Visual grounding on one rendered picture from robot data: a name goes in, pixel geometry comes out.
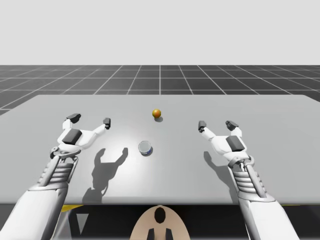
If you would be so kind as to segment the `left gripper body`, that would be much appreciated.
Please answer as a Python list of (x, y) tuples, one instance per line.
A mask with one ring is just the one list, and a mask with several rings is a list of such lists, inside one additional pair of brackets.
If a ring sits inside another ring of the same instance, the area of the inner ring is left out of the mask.
[(89, 148), (97, 136), (94, 131), (67, 128), (57, 139), (58, 147), (62, 152), (82, 151)]

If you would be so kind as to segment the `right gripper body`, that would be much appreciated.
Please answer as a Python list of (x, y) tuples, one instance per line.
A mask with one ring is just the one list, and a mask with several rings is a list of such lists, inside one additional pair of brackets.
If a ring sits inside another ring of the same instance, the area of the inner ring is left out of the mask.
[(234, 158), (239, 158), (240, 160), (250, 158), (247, 154), (247, 146), (239, 136), (215, 136), (211, 140), (211, 145), (219, 155), (229, 162)]

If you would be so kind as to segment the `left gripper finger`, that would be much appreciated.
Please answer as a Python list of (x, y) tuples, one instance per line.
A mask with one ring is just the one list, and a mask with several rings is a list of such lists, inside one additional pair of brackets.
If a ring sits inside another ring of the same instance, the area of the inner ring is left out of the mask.
[(80, 120), (80, 118), (81, 118), (80, 113), (74, 113), (69, 115), (68, 117), (66, 117), (66, 119), (62, 123), (62, 129), (63, 130), (71, 129), (73, 124), (77, 123)]
[(97, 137), (97, 136), (103, 135), (106, 132), (106, 130), (110, 129), (110, 127), (111, 127), (111, 119), (106, 117), (103, 119), (102, 124), (92, 131), (93, 136)]

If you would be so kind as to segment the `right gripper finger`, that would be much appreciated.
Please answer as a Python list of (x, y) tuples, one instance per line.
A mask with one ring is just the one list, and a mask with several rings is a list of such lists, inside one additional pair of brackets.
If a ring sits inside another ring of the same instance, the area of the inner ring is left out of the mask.
[(227, 120), (225, 124), (227, 129), (230, 131), (231, 136), (238, 136), (240, 138), (243, 136), (242, 130), (240, 129), (238, 124), (231, 120)]
[(216, 135), (207, 127), (207, 124), (204, 120), (198, 122), (198, 131), (201, 135), (208, 141), (211, 141)]

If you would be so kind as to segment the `blue flat can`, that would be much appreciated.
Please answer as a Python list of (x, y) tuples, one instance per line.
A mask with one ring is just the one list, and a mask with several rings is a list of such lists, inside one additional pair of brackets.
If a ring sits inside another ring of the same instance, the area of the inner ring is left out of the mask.
[(143, 140), (138, 144), (138, 150), (141, 155), (149, 156), (153, 152), (153, 147), (149, 141)]

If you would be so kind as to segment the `tan robot part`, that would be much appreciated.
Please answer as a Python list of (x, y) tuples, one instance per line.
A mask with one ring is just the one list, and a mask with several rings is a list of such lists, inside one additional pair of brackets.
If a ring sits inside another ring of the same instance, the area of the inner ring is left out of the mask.
[(171, 208), (157, 205), (137, 220), (129, 240), (191, 240), (181, 217)]

